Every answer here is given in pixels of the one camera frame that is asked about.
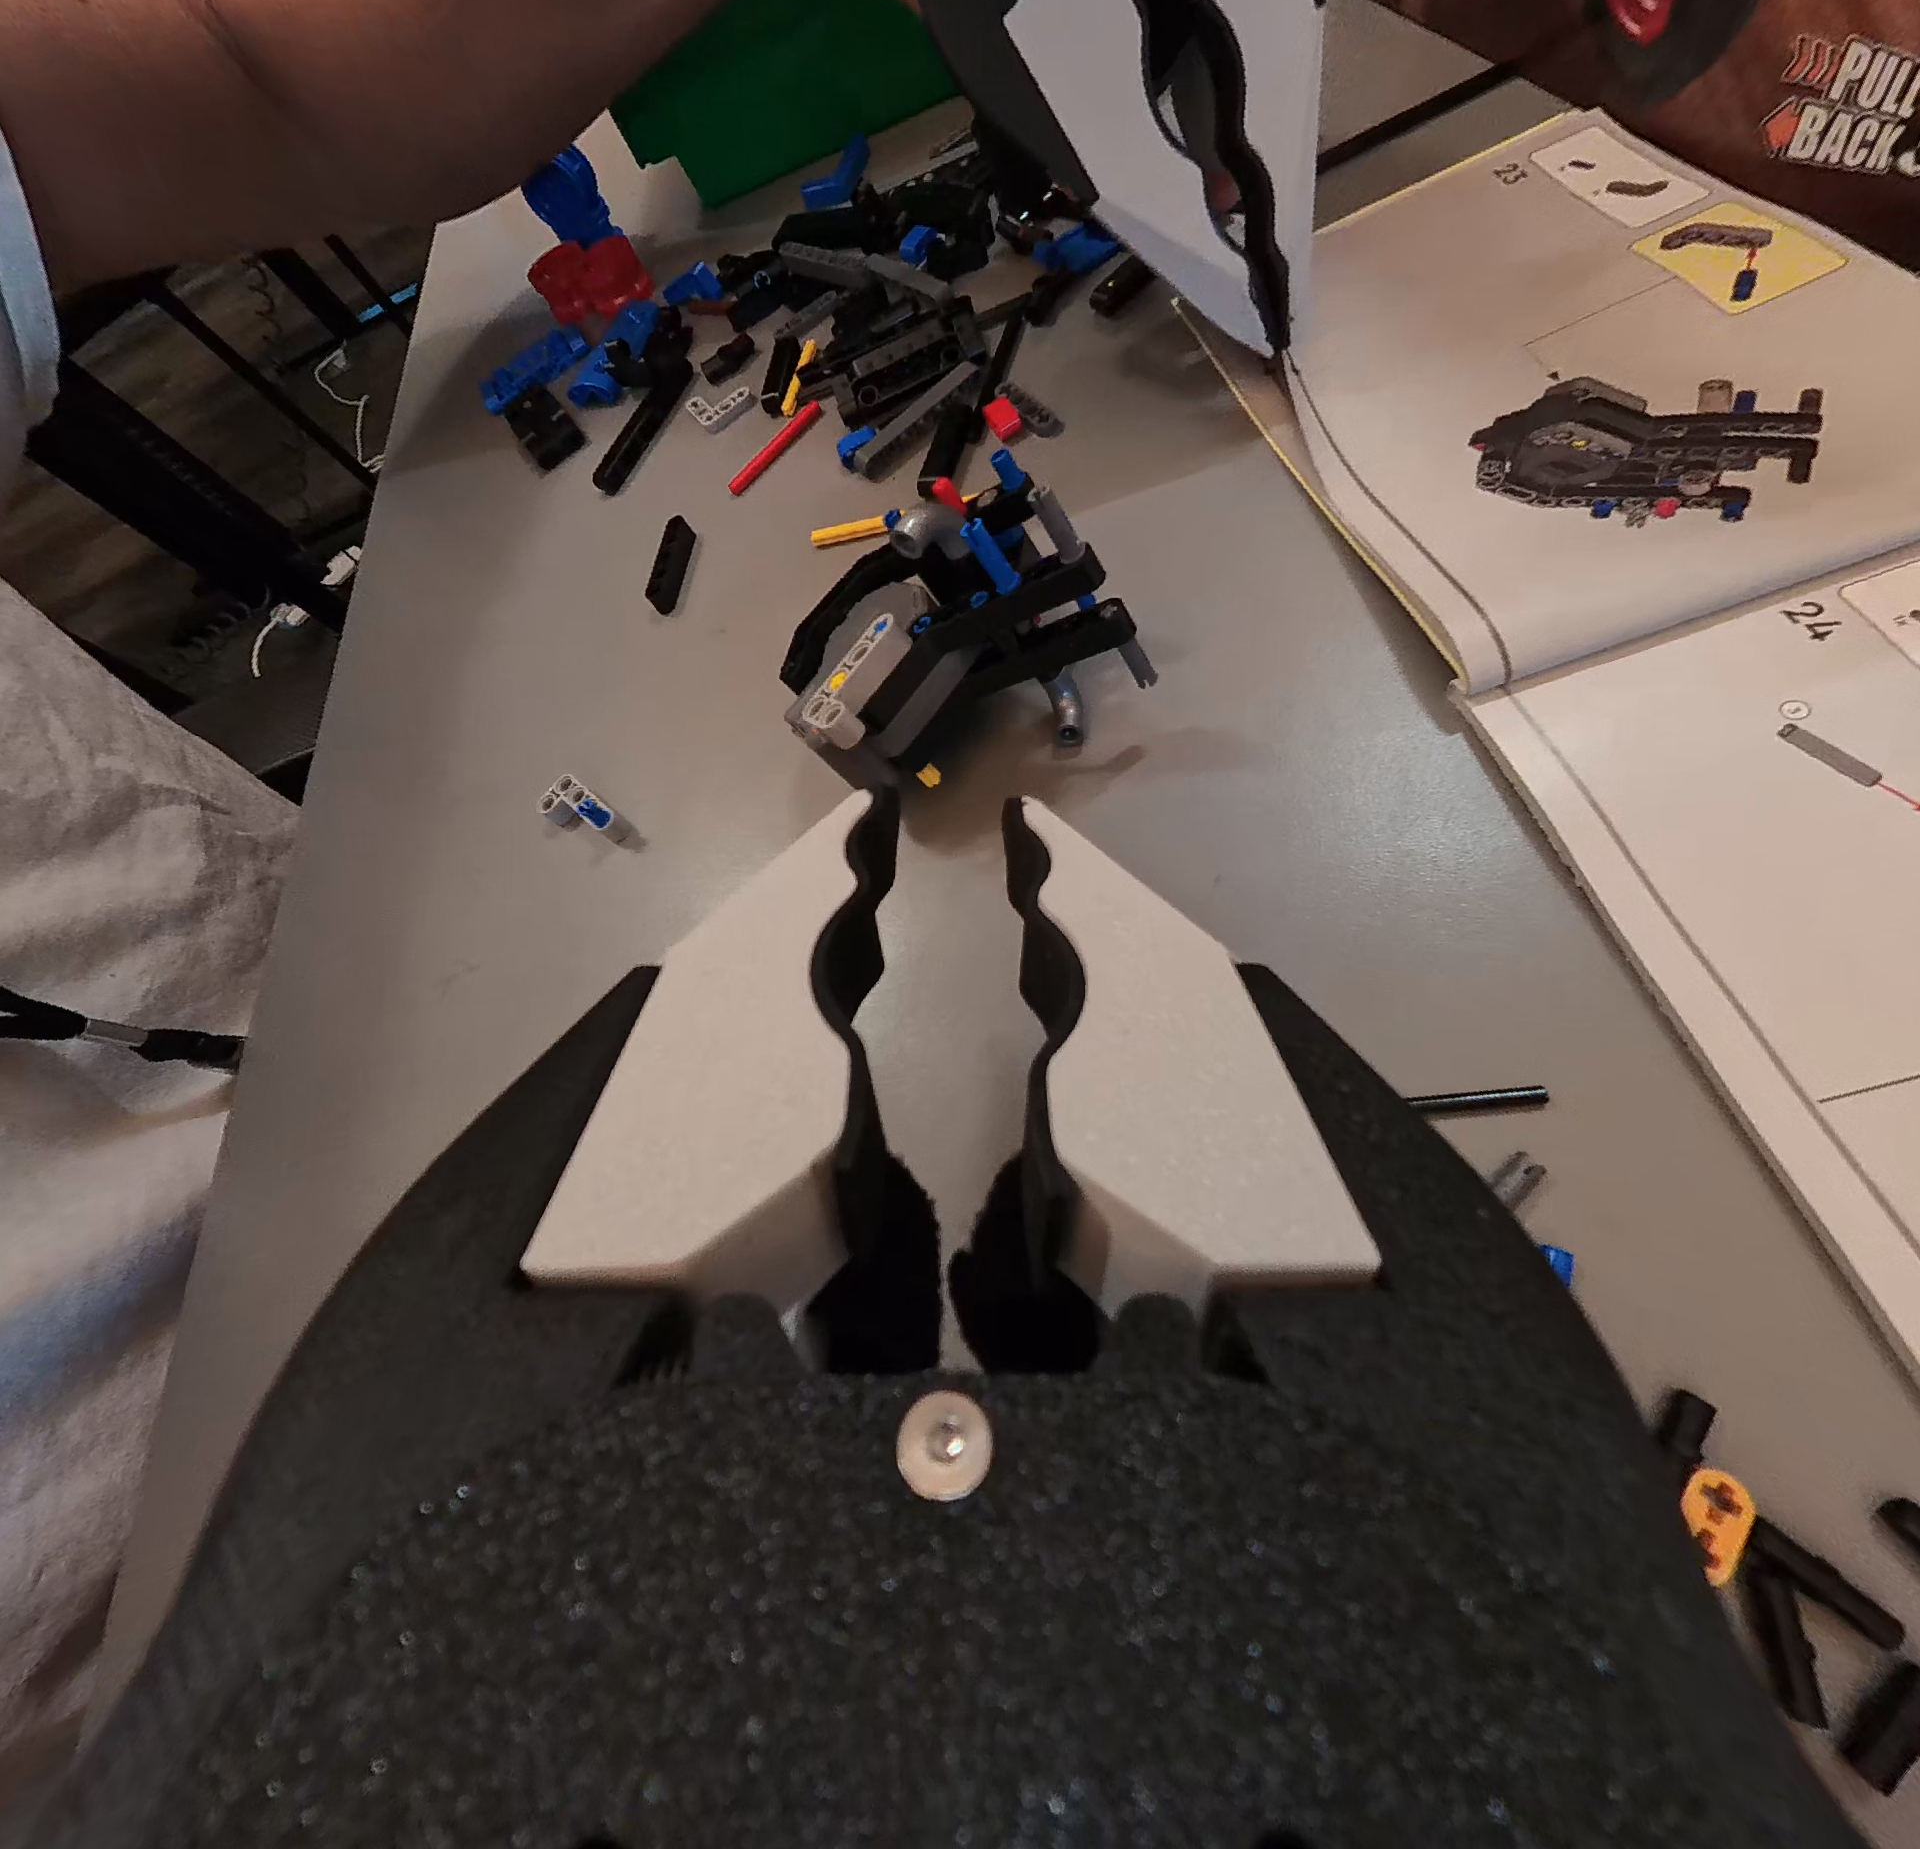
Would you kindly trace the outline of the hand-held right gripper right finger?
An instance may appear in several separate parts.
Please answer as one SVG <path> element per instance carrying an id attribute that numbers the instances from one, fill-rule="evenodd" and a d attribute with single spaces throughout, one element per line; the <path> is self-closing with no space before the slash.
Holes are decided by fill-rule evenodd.
<path id="1" fill-rule="evenodd" d="M 1001 810 L 1026 1076 L 1020 1192 L 1036 1281 L 1101 1312 L 1371 1286 L 1383 1265 L 1259 997 L 1210 932 L 1033 798 Z"/>

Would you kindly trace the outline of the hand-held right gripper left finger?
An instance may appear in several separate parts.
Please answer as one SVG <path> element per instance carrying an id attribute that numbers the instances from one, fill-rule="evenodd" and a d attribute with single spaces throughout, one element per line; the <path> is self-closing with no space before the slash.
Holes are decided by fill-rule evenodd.
<path id="1" fill-rule="evenodd" d="M 855 1017 L 900 801 L 855 790 L 659 967 L 520 1257 L 533 1286 L 804 1311 L 877 1240 L 887 1145 Z"/>

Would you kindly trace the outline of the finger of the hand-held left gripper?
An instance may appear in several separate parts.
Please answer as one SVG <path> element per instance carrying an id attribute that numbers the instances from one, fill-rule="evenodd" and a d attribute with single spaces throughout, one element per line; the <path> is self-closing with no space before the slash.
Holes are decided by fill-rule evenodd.
<path id="1" fill-rule="evenodd" d="M 1053 181 L 1212 326 L 1291 342 L 1291 0 L 1012 0 Z"/>
<path id="2" fill-rule="evenodd" d="M 1215 151 L 1270 354 L 1307 309 L 1326 0 L 1196 0 Z"/>

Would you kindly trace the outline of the black toy chassis assembly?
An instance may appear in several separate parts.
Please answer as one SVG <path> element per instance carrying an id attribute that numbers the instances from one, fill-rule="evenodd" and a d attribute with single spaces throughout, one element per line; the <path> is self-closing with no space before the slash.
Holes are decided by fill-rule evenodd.
<path id="1" fill-rule="evenodd" d="M 797 624 L 779 683 L 785 728 L 855 788 L 935 788 L 937 751 L 975 705 L 1020 685 L 1048 700 L 1055 742 L 1088 738 L 1075 671 L 1113 653 L 1141 690 L 1157 670 L 1059 496 L 1012 452 L 994 482 L 937 479 Z"/>

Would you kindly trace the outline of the instruction booklet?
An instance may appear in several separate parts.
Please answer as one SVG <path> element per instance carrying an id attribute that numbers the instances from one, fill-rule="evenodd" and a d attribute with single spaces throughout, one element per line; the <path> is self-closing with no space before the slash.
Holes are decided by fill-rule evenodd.
<path id="1" fill-rule="evenodd" d="M 1567 111 L 1179 316 L 1909 1373 L 1916 278 Z"/>

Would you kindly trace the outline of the person's left forearm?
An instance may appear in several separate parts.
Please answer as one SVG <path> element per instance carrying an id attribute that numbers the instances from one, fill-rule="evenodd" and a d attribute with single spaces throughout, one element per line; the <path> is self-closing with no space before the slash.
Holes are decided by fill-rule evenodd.
<path id="1" fill-rule="evenodd" d="M 1 0 L 54 294 L 501 196 L 728 0 Z"/>

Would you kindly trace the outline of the monster truck set box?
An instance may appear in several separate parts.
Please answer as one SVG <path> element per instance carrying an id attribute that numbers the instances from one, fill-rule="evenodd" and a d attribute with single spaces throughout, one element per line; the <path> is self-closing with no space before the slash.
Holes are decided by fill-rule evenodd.
<path id="1" fill-rule="evenodd" d="M 1373 0 L 1918 267 L 1918 0 Z"/>

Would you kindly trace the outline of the green plastic bin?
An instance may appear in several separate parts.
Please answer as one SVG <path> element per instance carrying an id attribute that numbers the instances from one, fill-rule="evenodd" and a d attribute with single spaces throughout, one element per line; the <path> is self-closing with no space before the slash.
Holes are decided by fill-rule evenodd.
<path id="1" fill-rule="evenodd" d="M 609 109 L 638 166 L 719 210 L 955 98 L 899 0 L 728 0 Z"/>

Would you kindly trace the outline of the pile of loose brick pieces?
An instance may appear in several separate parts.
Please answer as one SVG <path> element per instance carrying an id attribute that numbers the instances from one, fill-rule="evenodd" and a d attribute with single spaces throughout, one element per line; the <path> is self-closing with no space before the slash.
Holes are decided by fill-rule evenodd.
<path id="1" fill-rule="evenodd" d="M 868 481 L 929 444 L 929 494 L 989 433 L 981 405 L 1015 381 L 1026 329 L 1085 284 L 1105 321 L 1154 284 L 1090 208 L 997 158 L 978 116 L 911 176 L 869 169 L 855 137 L 764 250 L 659 281 L 573 143 L 520 190 L 552 236 L 527 270 L 549 326 L 480 378 L 484 414 L 555 471 L 586 448 L 584 411 L 630 400 L 593 479 L 616 494 L 676 410 L 713 433 L 817 399 L 840 421 L 836 458 Z"/>

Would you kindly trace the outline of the red axle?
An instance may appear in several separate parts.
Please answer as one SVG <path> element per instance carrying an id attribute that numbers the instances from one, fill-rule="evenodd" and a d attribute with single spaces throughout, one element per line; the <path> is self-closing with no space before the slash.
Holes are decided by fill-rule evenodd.
<path id="1" fill-rule="evenodd" d="M 765 471 L 779 465 L 779 461 L 795 444 L 804 443 L 804 438 L 820 421 L 820 416 L 823 403 L 817 399 L 802 403 L 793 416 L 784 416 L 776 431 L 764 444 L 760 444 L 739 469 L 734 471 L 734 479 L 728 481 L 728 494 L 734 497 L 748 494 L 765 476 Z"/>

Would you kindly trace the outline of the orange short beam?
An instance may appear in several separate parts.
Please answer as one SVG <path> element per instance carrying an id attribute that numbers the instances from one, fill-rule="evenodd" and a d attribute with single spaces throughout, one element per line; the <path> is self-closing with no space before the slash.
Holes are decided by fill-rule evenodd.
<path id="1" fill-rule="evenodd" d="M 1706 1582 L 1714 1590 L 1729 1588 L 1758 1521 L 1752 1495 L 1733 1473 L 1696 1467 L 1681 1486 L 1679 1511 Z"/>

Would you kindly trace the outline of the person's white t-shirt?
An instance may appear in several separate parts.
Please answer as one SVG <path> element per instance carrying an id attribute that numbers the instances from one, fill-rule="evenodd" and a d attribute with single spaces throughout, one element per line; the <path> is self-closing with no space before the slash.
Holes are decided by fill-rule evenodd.
<path id="1" fill-rule="evenodd" d="M 5 986 L 245 1030 L 294 827 L 5 585 Z M 86 1035 L 5 1044 L 5 1807 L 60 1773 L 95 1695 L 227 1110 L 220 1073 Z"/>

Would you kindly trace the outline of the scattered small brick pieces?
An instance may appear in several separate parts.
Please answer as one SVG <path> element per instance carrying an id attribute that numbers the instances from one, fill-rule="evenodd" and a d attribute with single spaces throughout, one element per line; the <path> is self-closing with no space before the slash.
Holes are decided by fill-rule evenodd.
<path id="1" fill-rule="evenodd" d="M 1678 1508 L 1694 1469 L 1714 1467 L 1708 1460 L 1714 1421 L 1714 1405 L 1690 1389 L 1668 1389 L 1658 1407 L 1651 1436 L 1678 1482 Z M 1897 1619 L 1832 1561 L 1771 1519 L 1757 1500 L 1754 1506 L 1758 1521 L 1743 1566 L 1720 1591 L 1739 1604 L 1766 1694 L 1788 1727 L 1833 1743 L 1838 1763 L 1860 1788 L 1876 1797 L 1916 1788 L 1916 1621 Z M 1880 1661 L 1878 1673 L 1841 1718 L 1820 1686 L 1808 1611 L 1836 1621 Z"/>

